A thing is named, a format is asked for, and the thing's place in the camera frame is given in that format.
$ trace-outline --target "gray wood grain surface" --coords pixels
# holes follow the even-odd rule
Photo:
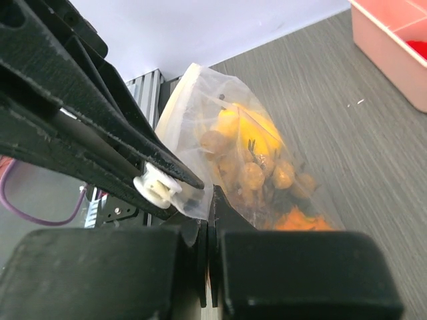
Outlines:
[[[353,44],[350,12],[213,68],[257,95],[322,176],[344,226],[375,238],[405,319],[427,319],[427,115]]]

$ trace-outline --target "pink plastic bin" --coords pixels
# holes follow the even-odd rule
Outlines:
[[[406,44],[427,41],[427,0],[350,0],[354,43],[415,108],[427,113],[427,60]]]

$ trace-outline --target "purple cable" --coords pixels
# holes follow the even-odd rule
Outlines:
[[[16,214],[18,217],[20,217],[24,220],[30,221],[32,223],[36,223],[38,225],[44,225],[46,227],[58,227],[58,226],[66,225],[66,224],[72,222],[73,219],[75,218],[75,216],[77,215],[77,213],[79,212],[81,203],[83,202],[83,199],[84,199],[85,194],[86,194],[87,185],[83,188],[83,190],[81,190],[80,196],[79,196],[79,199],[77,200],[74,211],[68,219],[63,220],[63,221],[48,221],[48,220],[39,219],[39,218],[33,217],[31,215],[28,215],[28,214],[20,211],[19,209],[15,208],[14,206],[12,206],[12,204],[6,198],[6,193],[5,193],[6,181],[7,181],[7,178],[9,176],[10,172],[12,172],[14,166],[16,166],[17,162],[18,162],[17,160],[13,159],[10,162],[9,166],[6,168],[3,176],[0,178],[0,203],[3,204],[5,206],[5,208],[8,209],[10,212]]]

